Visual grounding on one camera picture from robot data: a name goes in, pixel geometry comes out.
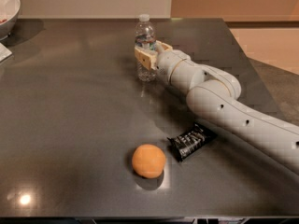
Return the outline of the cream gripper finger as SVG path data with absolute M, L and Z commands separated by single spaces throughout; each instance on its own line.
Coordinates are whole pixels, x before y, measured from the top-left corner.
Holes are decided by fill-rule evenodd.
M 163 53 L 167 50 L 172 50 L 172 49 L 173 49 L 173 47 L 170 46 L 169 44 L 166 44 L 166 43 L 161 42 L 159 40 L 156 41 L 156 51 L 158 53 Z
M 158 52 L 135 46 L 135 57 L 147 70 L 157 69 Z

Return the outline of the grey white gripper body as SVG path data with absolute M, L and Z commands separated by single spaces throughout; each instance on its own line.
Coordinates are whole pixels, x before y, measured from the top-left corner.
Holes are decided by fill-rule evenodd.
M 158 55 L 157 77 L 166 85 L 190 87 L 191 61 L 191 57 L 180 50 L 166 50 Z

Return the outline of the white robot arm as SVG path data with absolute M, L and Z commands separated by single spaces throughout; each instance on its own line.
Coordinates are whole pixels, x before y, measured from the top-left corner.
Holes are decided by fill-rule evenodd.
M 198 64 L 186 53 L 158 41 L 154 49 L 135 46 L 136 59 L 157 78 L 186 96 L 188 108 L 299 172 L 299 127 L 238 101 L 239 81 L 216 67 Z

